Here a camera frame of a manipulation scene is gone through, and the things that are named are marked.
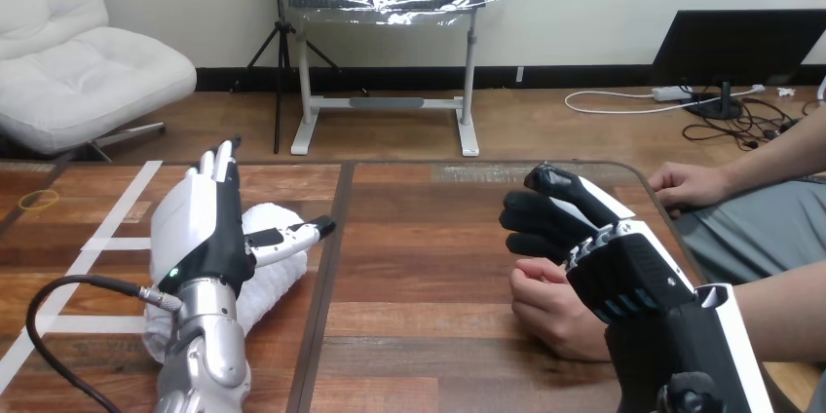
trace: computer monitor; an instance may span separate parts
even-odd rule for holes
[[[783,85],[826,30],[826,10],[679,11],[659,47],[651,85],[717,86],[719,101],[686,109],[734,119],[732,85]]]

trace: white towel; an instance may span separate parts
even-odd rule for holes
[[[254,206],[244,214],[242,221],[245,234],[304,222],[294,211],[275,204]],[[306,251],[255,270],[255,275],[242,286],[237,302],[238,323],[244,328],[244,336],[306,272]],[[172,315],[148,304],[144,315],[143,344],[157,362],[163,363],[172,331]]]

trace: white wall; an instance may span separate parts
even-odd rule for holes
[[[275,0],[106,0],[113,26],[175,47],[196,66],[246,65]],[[678,9],[826,8],[826,0],[504,0],[479,15],[478,65],[646,64]],[[342,66],[463,65],[464,25],[319,23],[310,39]],[[259,64],[272,65],[268,51]],[[826,63],[826,38],[806,63]]]

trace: forearm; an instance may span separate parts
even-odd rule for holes
[[[736,287],[758,360],[826,360],[824,283],[826,262],[820,262]]]
[[[826,109],[722,167],[731,194],[826,170]]]

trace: chair leg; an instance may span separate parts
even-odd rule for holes
[[[97,138],[92,141],[92,144],[96,145],[98,148],[106,147],[112,145],[113,143],[129,140],[130,138],[135,138],[139,135],[144,135],[145,133],[154,131],[166,133],[167,126],[164,123],[154,123],[147,124],[146,126],[139,126],[137,128],[126,129],[105,137]]]
[[[92,147],[92,149],[95,151],[95,153],[97,153],[97,155],[100,155],[100,158],[102,158],[104,162],[112,163],[112,159],[109,158],[108,155],[103,153],[103,150],[100,150],[100,147],[97,146],[97,143],[95,143],[94,141],[91,141],[91,142],[89,142],[89,146]]]

